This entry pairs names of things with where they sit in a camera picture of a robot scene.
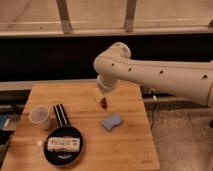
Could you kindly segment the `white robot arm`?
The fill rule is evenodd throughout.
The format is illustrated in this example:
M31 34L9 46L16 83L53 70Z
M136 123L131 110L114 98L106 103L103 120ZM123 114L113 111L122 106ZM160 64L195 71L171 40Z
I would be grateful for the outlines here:
M129 47L116 42L95 58L93 66L102 93L126 80L213 108L213 62L133 60Z

